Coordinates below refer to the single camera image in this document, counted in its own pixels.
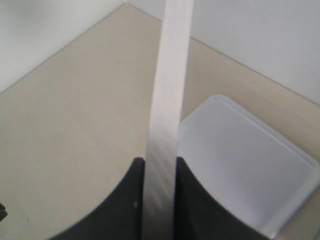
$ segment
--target metal strip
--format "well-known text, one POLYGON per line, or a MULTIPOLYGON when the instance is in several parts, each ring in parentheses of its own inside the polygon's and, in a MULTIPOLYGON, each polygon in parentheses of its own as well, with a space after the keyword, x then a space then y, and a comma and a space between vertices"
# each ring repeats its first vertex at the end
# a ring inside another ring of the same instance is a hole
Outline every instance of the metal strip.
POLYGON ((178 133, 194 0, 167 0, 146 146, 142 239, 173 240, 178 133))

